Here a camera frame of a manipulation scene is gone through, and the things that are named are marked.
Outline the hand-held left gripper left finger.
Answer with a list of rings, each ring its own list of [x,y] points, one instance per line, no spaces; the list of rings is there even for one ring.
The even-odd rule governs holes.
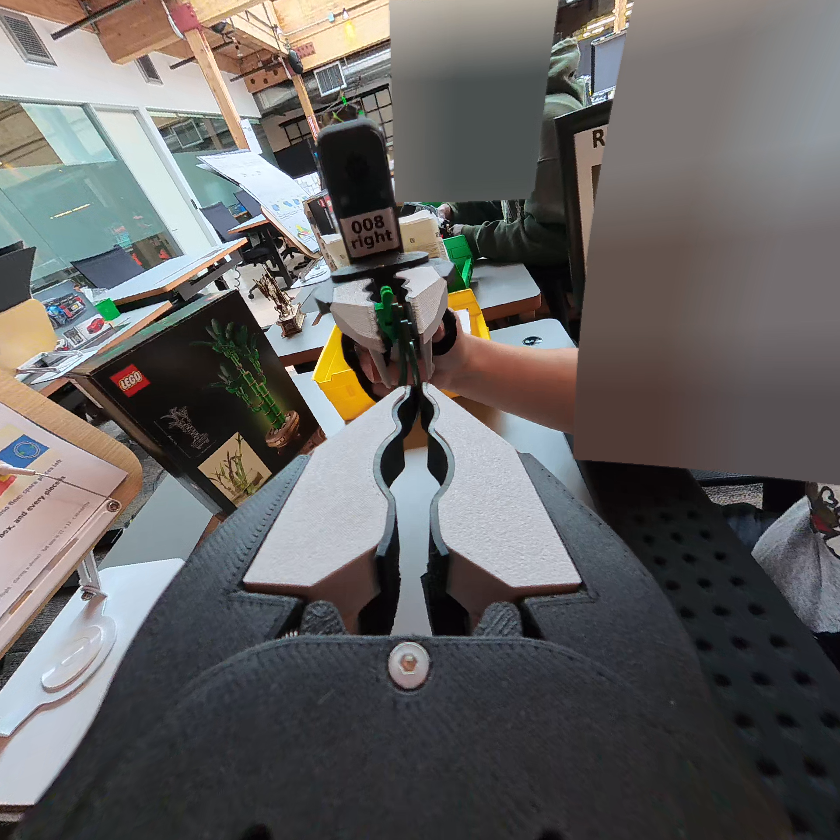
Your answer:
[[[399,387],[310,456],[245,573],[246,590],[330,602],[350,632],[390,634],[400,593],[391,487],[402,471]]]

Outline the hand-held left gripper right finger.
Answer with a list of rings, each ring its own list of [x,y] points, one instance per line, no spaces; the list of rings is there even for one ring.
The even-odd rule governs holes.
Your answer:
[[[432,385],[423,387],[429,509],[423,576],[435,635],[468,635],[494,602],[569,595],[582,578],[519,452]]]

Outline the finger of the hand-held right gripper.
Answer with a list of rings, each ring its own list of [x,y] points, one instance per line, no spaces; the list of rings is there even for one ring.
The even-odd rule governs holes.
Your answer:
[[[378,325],[372,288],[369,277],[336,281],[330,311],[341,332],[369,351],[382,383],[394,387],[389,372],[391,350]]]
[[[438,271],[422,265],[402,271],[405,309],[424,382],[434,372],[433,340],[448,309],[448,289]]]

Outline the green toy leaf assembly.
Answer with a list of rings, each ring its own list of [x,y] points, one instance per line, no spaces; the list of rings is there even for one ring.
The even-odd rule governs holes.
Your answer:
[[[380,298],[374,303],[376,325],[384,350],[385,372],[396,365],[395,384],[419,387],[422,382],[419,369],[417,342],[408,319],[406,305],[391,286],[383,285]]]

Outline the person's right forearm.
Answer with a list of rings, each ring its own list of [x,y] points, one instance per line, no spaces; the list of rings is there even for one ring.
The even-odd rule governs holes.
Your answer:
[[[478,339],[464,397],[565,434],[574,433],[579,351],[510,346]]]

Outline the person's right hand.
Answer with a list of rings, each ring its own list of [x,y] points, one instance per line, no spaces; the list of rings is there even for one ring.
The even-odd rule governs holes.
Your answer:
[[[464,399],[481,402],[480,379],[477,379],[479,358],[487,344],[485,339],[459,332],[454,347],[444,355],[436,357],[434,374],[426,382],[432,382],[439,390],[457,394]],[[392,386],[384,383],[375,367],[371,353],[357,342],[351,341],[350,348],[355,352],[360,363],[357,378],[361,384],[368,385],[372,398],[379,400],[392,391]]]

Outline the green plastic bin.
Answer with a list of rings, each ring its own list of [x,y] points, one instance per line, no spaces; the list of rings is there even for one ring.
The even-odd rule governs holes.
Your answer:
[[[448,291],[469,289],[475,264],[466,236],[459,234],[444,239],[447,260],[454,268],[447,274]]]

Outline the pale printed cardboard box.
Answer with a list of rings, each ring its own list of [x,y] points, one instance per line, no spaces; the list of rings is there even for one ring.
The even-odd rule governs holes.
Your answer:
[[[430,258],[448,260],[444,240],[439,230],[439,219],[428,209],[399,217],[402,242],[406,252],[423,251]],[[321,237],[321,253],[328,267],[336,270],[350,264],[346,248],[339,233]]]

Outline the brown toy tree model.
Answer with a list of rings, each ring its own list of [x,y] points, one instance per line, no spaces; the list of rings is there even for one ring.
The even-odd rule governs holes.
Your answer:
[[[268,309],[274,312],[274,324],[280,329],[283,338],[291,338],[303,332],[306,315],[301,304],[294,302],[290,293],[276,276],[264,269],[255,278],[254,288],[257,314],[267,328]]]

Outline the yellow plastic bin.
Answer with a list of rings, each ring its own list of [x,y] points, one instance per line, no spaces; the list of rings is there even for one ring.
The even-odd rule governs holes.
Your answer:
[[[487,322],[473,290],[450,292],[448,306],[461,319],[463,327],[466,325],[466,314],[469,314],[471,334],[490,340]],[[332,328],[329,340],[322,349],[312,379],[346,422],[354,420],[375,403],[344,359],[342,333],[337,326]]]

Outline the tilted instruction board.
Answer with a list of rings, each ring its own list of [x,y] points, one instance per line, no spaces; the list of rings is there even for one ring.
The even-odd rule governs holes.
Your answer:
[[[197,159],[244,189],[264,215],[309,257],[320,257],[319,242],[305,214],[305,192],[288,174],[250,150],[199,154]]]

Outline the black framed marker sign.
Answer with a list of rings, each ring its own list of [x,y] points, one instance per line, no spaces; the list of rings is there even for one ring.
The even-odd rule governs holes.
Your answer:
[[[597,185],[612,100],[605,100],[553,120],[553,139],[561,173],[565,261],[559,267],[563,325],[574,344],[580,341],[590,242]]]

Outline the wood edged desk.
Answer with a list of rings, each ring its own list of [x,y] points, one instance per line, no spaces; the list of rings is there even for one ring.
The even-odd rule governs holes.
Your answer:
[[[118,310],[131,311],[163,302],[189,301],[210,284],[225,290],[224,274],[242,260],[240,249],[246,238],[237,238],[202,255],[184,255],[168,259],[138,276],[105,290]]]

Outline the white display stand base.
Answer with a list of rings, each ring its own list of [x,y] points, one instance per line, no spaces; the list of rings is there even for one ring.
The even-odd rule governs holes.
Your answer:
[[[44,794],[87,734],[140,626],[183,566],[180,559],[100,573],[101,592],[78,590],[1,693],[2,819]]]

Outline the printed toy car box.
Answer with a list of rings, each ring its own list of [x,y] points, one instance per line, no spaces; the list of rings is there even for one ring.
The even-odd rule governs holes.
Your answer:
[[[85,315],[88,301],[76,292],[50,298],[43,301],[50,323],[54,330],[59,330]]]

